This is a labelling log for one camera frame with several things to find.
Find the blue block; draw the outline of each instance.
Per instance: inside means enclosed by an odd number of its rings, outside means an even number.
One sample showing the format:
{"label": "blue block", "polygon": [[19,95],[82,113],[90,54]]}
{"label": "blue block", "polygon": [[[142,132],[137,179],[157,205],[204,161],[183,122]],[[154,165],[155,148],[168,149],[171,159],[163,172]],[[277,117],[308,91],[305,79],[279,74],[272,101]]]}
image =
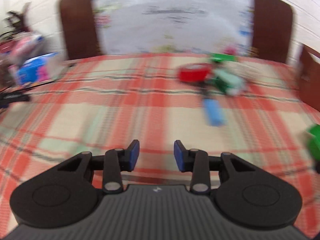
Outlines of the blue block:
{"label": "blue block", "polygon": [[217,100],[205,98],[203,100],[203,107],[208,116],[210,125],[221,126],[224,124],[222,110]]}

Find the black device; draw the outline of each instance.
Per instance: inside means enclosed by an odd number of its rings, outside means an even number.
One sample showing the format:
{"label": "black device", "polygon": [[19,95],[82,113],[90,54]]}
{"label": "black device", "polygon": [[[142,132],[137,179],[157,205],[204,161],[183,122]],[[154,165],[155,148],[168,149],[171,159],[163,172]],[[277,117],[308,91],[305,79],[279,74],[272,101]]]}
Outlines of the black device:
{"label": "black device", "polygon": [[[4,240],[307,240],[293,226],[301,206],[289,183],[231,154],[208,156],[177,140],[174,156],[185,185],[129,185],[139,141],[104,156],[91,152],[54,166],[18,186],[10,207],[18,222]],[[103,170],[102,189],[91,185]],[[210,171],[221,185],[211,189]]]}
{"label": "black device", "polygon": [[0,92],[0,109],[8,108],[11,103],[28,102],[30,100],[30,96],[23,94],[21,91]]}

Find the green toy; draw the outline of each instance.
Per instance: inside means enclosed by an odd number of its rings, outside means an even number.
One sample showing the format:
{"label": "green toy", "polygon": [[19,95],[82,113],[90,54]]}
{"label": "green toy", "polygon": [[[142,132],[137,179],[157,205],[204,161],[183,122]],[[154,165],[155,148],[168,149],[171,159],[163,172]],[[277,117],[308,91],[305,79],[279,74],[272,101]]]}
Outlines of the green toy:
{"label": "green toy", "polygon": [[210,61],[212,63],[220,63],[223,61],[237,61],[237,57],[233,55],[227,55],[227,54],[211,53]]}
{"label": "green toy", "polygon": [[225,95],[236,96],[245,90],[246,82],[243,78],[233,75],[222,68],[214,70],[214,77],[207,84],[215,86]]}
{"label": "green toy", "polygon": [[317,161],[320,161],[320,125],[314,125],[309,133],[312,135],[312,138],[308,142],[308,148],[311,155]]}

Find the red and cream plaid fabric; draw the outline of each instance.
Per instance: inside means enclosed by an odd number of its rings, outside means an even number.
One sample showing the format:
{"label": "red and cream plaid fabric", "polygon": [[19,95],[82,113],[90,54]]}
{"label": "red and cream plaid fabric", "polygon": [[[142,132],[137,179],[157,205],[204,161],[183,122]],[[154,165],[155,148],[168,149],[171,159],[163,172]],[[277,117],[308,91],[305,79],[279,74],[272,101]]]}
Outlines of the red and cream plaid fabric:
{"label": "red and cream plaid fabric", "polygon": [[[140,140],[140,157],[123,174],[125,184],[188,184],[190,174],[178,171],[172,153],[177,139],[210,155],[230,151],[300,191],[296,226],[314,236],[319,177],[305,135],[320,113],[297,99],[292,68],[259,61],[260,79],[241,96],[212,89],[226,124],[209,126],[199,91],[175,78],[179,65],[206,61],[186,54],[84,59],[59,81],[30,91],[31,102],[12,104],[0,115],[0,237],[16,225],[9,198],[20,183],[81,151],[102,155],[133,139]],[[101,174],[93,184],[101,187]],[[217,172],[212,185],[219,185]]]}

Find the plastic bag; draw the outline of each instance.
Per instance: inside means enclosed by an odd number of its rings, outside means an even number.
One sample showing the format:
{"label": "plastic bag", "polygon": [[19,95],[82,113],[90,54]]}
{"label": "plastic bag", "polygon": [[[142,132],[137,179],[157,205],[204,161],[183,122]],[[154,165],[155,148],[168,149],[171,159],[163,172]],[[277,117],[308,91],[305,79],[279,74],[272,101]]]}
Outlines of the plastic bag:
{"label": "plastic bag", "polygon": [[41,34],[32,32],[26,33],[14,46],[9,54],[9,62],[22,66],[23,63],[40,54],[43,47],[44,38]]}

